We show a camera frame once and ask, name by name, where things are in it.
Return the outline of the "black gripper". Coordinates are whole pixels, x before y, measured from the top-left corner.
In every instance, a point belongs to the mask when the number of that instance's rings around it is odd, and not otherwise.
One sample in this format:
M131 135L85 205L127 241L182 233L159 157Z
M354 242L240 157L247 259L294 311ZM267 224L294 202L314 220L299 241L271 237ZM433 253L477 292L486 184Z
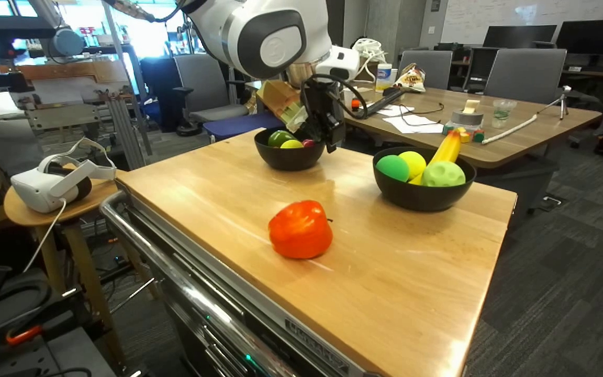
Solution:
M325 147L328 153L346 142L340 88L335 77L312 76L301 86L301 102L307 111L307 135L323 140L323 129L328 129Z

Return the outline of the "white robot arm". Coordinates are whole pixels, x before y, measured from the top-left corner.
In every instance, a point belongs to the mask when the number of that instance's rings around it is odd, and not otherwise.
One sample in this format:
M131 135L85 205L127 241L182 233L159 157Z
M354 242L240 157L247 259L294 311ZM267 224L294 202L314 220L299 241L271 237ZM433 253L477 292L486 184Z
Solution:
M292 64L301 80L301 111L285 122L335 151L346 140L340 90L358 74L359 55L328 36L327 0L173 0L203 48L220 62L271 80Z

